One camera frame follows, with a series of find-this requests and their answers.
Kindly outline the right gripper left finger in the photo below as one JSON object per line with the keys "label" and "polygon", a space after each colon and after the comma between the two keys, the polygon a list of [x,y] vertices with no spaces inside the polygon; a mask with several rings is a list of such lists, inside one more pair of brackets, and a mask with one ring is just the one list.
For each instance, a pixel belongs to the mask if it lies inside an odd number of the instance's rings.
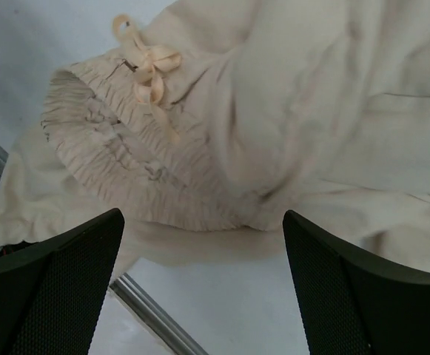
{"label": "right gripper left finger", "polygon": [[111,209],[0,257],[0,354],[87,354],[124,230]]}

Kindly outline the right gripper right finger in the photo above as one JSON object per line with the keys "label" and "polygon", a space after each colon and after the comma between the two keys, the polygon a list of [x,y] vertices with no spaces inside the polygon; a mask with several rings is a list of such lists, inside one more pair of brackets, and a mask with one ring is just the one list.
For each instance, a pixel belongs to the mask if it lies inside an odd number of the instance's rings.
{"label": "right gripper right finger", "polygon": [[430,354],[430,273],[342,240],[294,211],[286,253],[311,354]]}

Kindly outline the beige trousers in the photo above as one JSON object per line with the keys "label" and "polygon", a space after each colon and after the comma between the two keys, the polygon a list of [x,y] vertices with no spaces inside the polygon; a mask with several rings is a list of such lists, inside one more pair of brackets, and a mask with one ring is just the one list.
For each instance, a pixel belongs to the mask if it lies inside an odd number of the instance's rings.
{"label": "beige trousers", "polygon": [[120,209],[113,274],[254,259],[293,210],[430,272],[430,1],[177,1],[55,71],[0,181],[0,246]]}

